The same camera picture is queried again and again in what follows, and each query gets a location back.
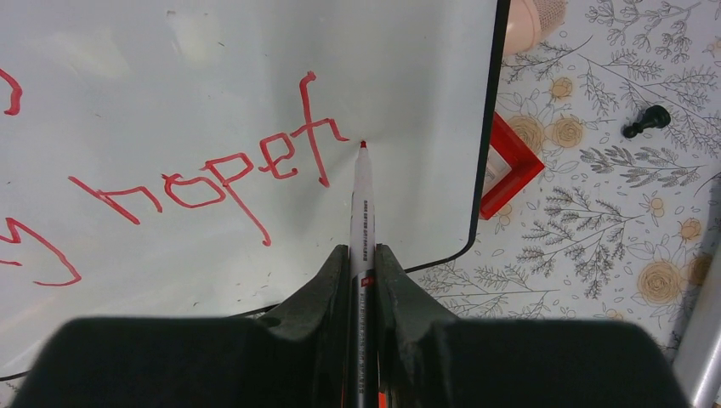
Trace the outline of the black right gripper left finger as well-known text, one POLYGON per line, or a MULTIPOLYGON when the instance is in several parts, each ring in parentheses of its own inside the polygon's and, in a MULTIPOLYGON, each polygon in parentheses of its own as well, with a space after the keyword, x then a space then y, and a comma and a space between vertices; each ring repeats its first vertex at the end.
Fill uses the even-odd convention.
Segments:
POLYGON ((272 340, 268 407, 340 407, 349 318, 349 248, 335 246, 316 275, 258 319, 272 340))

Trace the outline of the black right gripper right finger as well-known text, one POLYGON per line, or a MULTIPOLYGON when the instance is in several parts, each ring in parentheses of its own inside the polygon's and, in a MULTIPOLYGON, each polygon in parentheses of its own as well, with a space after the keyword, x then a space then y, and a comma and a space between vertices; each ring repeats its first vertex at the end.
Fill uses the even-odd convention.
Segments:
POLYGON ((392 407, 447 402, 434 326, 457 319, 412 280, 389 246, 375 248, 379 390, 392 407))

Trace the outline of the red cap marker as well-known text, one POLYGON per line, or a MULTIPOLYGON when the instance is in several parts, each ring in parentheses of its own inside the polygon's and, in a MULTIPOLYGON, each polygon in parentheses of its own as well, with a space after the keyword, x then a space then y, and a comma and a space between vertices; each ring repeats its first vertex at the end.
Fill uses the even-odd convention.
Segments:
POLYGON ((346 407, 377 407, 378 346, 375 334, 375 212, 372 163, 365 141, 355 161, 349 229, 349 348, 346 407))

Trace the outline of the white whiteboard black frame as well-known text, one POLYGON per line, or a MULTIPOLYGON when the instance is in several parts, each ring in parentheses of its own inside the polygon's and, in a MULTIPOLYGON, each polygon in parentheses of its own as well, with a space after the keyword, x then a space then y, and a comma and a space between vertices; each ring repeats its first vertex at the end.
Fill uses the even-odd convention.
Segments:
POLYGON ((1 377, 84 315, 238 315, 349 239, 407 270, 478 223, 505 1, 4 1, 1 377))

